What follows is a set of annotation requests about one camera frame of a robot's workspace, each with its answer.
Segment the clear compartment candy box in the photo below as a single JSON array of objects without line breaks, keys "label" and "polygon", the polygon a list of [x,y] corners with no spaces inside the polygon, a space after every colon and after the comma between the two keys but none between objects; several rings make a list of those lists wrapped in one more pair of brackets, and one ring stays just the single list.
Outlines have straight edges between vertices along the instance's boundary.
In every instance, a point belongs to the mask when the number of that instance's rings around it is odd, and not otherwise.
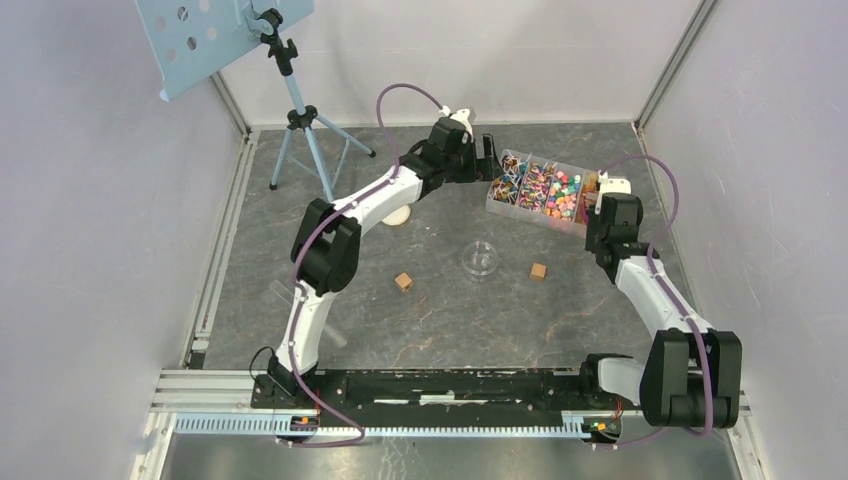
[{"label": "clear compartment candy box", "polygon": [[584,238],[575,222],[582,195],[597,195],[596,171],[505,149],[504,173],[491,182],[485,208],[490,213]]}]

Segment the clear glass jar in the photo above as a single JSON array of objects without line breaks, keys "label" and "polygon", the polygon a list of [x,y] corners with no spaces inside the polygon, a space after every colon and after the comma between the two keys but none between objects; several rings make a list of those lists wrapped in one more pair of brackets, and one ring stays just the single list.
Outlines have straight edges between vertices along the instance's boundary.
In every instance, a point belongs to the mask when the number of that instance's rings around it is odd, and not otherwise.
[{"label": "clear glass jar", "polygon": [[482,240],[466,245],[460,260],[465,275],[474,282],[489,279],[500,265],[500,256],[495,246]]}]

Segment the magenta plastic scoop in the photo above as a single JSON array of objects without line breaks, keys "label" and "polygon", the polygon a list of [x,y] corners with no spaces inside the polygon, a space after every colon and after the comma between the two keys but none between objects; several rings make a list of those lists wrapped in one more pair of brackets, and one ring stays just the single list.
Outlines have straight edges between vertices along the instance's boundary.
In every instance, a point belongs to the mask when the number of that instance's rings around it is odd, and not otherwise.
[{"label": "magenta plastic scoop", "polygon": [[594,210],[597,202],[597,195],[590,193],[582,195],[577,205],[575,213],[575,222],[586,226],[589,222],[589,214]]}]

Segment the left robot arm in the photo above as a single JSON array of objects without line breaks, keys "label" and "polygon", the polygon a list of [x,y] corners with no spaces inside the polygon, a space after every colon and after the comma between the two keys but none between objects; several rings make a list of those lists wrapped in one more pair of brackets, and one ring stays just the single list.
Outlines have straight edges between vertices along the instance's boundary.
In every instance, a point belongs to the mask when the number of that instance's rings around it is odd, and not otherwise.
[{"label": "left robot arm", "polygon": [[314,381],[307,373],[317,365],[332,303],[357,272],[362,238],[446,183],[493,179],[494,157],[476,155],[473,118],[470,108],[444,108],[429,136],[376,181],[334,202],[317,199],[307,206],[291,251],[292,310],[268,365],[270,382],[288,406],[302,407],[313,397]]}]

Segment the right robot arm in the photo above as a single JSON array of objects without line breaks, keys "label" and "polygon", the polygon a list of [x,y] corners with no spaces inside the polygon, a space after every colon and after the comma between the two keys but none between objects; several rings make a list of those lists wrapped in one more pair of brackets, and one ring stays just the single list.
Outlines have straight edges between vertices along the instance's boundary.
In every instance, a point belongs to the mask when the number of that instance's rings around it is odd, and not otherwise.
[{"label": "right robot arm", "polygon": [[644,362],[588,355],[578,396],[602,408],[618,395],[655,427],[729,429],[740,411],[741,340],[715,329],[681,298],[658,253],[638,238],[642,219],[642,202],[632,194],[603,194],[589,211],[586,248],[653,340]]}]

